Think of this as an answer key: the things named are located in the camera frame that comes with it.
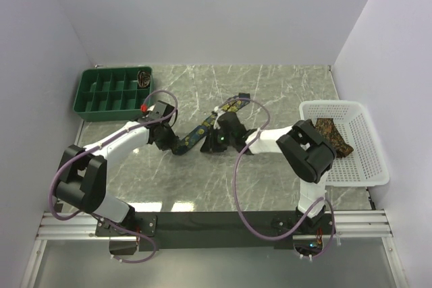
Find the blue floral yellow tie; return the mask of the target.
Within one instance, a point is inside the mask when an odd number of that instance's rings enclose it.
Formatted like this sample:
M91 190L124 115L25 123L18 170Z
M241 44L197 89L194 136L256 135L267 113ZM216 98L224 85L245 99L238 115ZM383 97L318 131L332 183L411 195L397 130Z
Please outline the blue floral yellow tie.
M216 111L212 111L200 125L196 126L184 138L178 140L171 152L176 156L186 154L208 135L209 130L215 123L218 112L232 111L236 113L249 103L248 99L250 99L250 93L239 92L237 95L228 98L221 106L216 106Z

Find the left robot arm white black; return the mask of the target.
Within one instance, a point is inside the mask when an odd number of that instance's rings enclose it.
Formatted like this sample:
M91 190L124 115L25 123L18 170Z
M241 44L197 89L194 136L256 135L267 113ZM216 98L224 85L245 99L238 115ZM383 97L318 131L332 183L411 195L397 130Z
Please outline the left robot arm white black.
M177 114L175 106L159 100L142 117L127 122L100 142L69 146L49 189L49 200L58 198L81 212L111 221L120 235L136 232L134 207L107 193L108 168L147 144L156 144L159 150L171 149L177 138L169 122Z

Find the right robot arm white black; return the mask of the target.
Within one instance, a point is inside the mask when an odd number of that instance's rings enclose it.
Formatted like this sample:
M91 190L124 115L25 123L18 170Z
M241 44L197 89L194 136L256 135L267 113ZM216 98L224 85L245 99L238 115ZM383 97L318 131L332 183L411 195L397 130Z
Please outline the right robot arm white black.
M311 120L279 129L246 129L236 113L223 113L210 127L200 151L220 153L230 146L251 155L282 154L300 179L297 226L304 233L319 228L325 213L326 181L336 151Z

